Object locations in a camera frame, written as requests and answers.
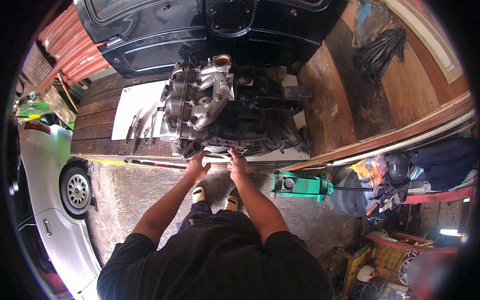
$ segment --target garage floor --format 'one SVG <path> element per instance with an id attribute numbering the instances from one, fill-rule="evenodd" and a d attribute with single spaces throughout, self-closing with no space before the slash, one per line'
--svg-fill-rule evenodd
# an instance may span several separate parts
<path id="1" fill-rule="evenodd" d="M 89 213 L 86 221 L 90 239 L 102 265 L 109 259 L 115 244 L 123 242 L 142 214 L 167 193 L 183 174 L 184 170 L 179 169 L 94 164 L 91 179 L 98 213 Z M 270 194 L 273 177 L 269 171 L 256 170 L 250 177 L 265 195 Z M 211 203 L 214 213 L 223 208 L 225 197 L 234 187 L 229 171 L 224 169 L 211 169 L 201 185 L 205 188 L 207 201 Z M 355 242 L 360 219 L 339 215 L 328 197 L 324 204 L 317 203 L 316 198 L 277 197 L 271 200 L 280 209 L 291 232 L 305 240 L 310 252 L 330 273 L 334 271 L 331 267 L 336 264 L 328 264 L 332 262 L 331 249 Z M 183 220 L 191 203 L 189 193 L 164 232 L 159 248 L 175 234 L 175 223 Z"/>

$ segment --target foot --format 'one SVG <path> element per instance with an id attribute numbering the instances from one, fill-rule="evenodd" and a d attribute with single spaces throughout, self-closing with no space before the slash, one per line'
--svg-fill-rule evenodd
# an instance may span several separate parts
<path id="1" fill-rule="evenodd" d="M 228 196 L 225 199 L 225 210 L 230 210 L 232 212 L 236 212 L 239 208 L 239 201 L 235 196 Z"/>
<path id="2" fill-rule="evenodd" d="M 192 192 L 193 203 L 198 203 L 200 201 L 205 201 L 205 191 L 203 187 L 197 186 Z"/>

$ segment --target black pants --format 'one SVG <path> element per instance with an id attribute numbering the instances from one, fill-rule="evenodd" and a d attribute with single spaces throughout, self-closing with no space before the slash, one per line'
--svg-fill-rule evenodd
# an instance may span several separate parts
<path id="1" fill-rule="evenodd" d="M 230 213 L 232 213 L 231 210 L 220 209 L 216 214 L 221 215 L 221 214 L 230 214 Z M 207 204 L 207 202 L 200 201 L 197 203 L 193 203 L 192 207 L 190 208 L 190 212 L 180 223 L 180 226 L 179 227 L 177 226 L 177 232 L 180 232 L 185 228 L 188 228 L 198 223 L 199 220 L 209 216 L 213 216 L 213 213 L 212 213 L 212 209 Z"/>

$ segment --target green floor jack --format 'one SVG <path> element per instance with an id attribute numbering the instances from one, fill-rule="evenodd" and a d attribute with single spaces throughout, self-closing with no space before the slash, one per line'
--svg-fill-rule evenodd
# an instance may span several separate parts
<path id="1" fill-rule="evenodd" d="M 320 177 L 276 171 L 273 175 L 271 196 L 279 197 L 317 197 L 318 203 L 325 201 L 325 196 L 334 190 L 371 192 L 372 188 L 339 187 L 334 186 L 327 172 Z"/>

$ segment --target black helmet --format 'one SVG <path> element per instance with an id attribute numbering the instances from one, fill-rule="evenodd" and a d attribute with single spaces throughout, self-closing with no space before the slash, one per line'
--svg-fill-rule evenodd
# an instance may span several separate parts
<path id="1" fill-rule="evenodd" d="M 402 182 L 407 177 L 410 168 L 408 158 L 401 153 L 394 153 L 385 160 L 388 162 L 388 171 L 392 181 Z"/>

